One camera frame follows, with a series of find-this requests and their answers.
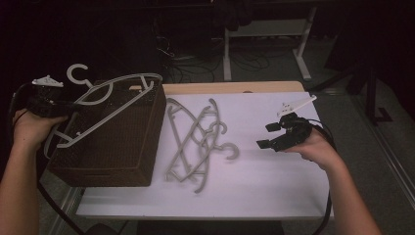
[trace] white table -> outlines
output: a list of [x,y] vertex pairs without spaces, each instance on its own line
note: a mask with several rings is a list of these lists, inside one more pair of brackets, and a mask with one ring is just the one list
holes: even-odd
[[[253,84],[255,82],[249,83],[249,90],[255,90]],[[278,83],[266,83],[266,87],[275,84]],[[324,215],[329,192],[325,172],[298,154],[260,150],[255,142],[283,134],[284,131],[268,133],[265,125],[279,120],[276,114],[282,102],[307,98],[308,93],[169,95],[177,93],[170,92],[170,88],[165,87],[167,97],[182,103],[195,116],[209,105],[208,99],[213,98],[221,120],[228,127],[228,131],[219,136],[218,143],[235,143],[240,149],[240,156],[229,161],[226,160],[229,151],[213,151],[210,155],[207,184],[199,194],[194,193],[198,183],[189,180],[181,183],[176,180],[167,181],[164,173],[177,145],[171,125],[164,119],[152,185],[87,188],[76,214],[114,219],[279,220]],[[297,114],[304,118],[318,119],[312,104],[303,107]],[[181,121],[179,116],[176,121],[178,126],[186,125],[186,121]],[[179,128],[179,132],[183,135],[187,129]]]

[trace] table surface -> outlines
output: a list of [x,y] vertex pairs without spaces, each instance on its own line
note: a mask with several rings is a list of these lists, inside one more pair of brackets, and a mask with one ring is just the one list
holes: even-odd
[[[309,97],[299,82],[174,84],[163,87],[167,98],[180,102],[196,117],[203,107],[211,105],[210,98],[215,100],[220,119],[227,125],[227,132],[219,135],[217,144],[234,143],[240,151],[238,158],[226,159],[233,153],[231,149],[213,150],[209,155],[207,183],[201,193],[194,192],[200,185],[200,178],[183,182],[174,178],[166,180],[165,172],[177,151],[177,144],[165,116],[152,185],[87,188],[76,212],[78,215],[115,219],[249,220],[324,215],[329,192],[324,171],[316,164],[304,161],[298,154],[261,150],[255,142],[284,133],[268,133],[264,126],[278,121],[276,113],[283,102]],[[180,138],[184,139],[192,123],[178,113],[175,122]],[[301,108],[297,114],[318,119],[312,104]],[[206,117],[201,124],[208,125],[208,119]],[[191,153],[188,156],[196,152],[192,148],[195,147],[186,149],[186,153]]]

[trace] person's right hand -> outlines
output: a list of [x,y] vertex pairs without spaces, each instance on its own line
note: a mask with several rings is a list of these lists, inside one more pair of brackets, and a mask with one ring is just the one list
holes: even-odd
[[286,153],[300,153],[309,161],[317,163],[320,168],[327,170],[342,162],[339,154],[327,142],[324,136],[316,129],[312,129],[310,136],[301,144],[285,150]]

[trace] wrist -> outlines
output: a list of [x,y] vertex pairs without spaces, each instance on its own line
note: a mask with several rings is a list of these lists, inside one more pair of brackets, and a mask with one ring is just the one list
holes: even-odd
[[336,170],[337,167],[342,167],[345,164],[340,155],[332,148],[322,148],[320,152],[322,152],[323,158],[320,159],[319,165],[326,171]]
[[339,172],[347,171],[347,166],[340,157],[336,157],[330,160],[330,162],[325,166],[324,170],[326,171],[327,175],[333,175]]
[[12,150],[19,150],[26,153],[35,153],[40,148],[40,143],[33,143],[23,139],[15,139]]

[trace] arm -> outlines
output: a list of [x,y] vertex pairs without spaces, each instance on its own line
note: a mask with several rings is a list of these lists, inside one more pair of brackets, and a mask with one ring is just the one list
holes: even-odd
[[317,163],[326,171],[337,234],[381,234],[360,197],[345,163],[317,130],[313,129],[304,143],[286,152],[298,152],[304,159]]
[[36,151],[51,127],[66,119],[23,112],[14,118],[14,144],[0,184],[0,234],[38,234]]

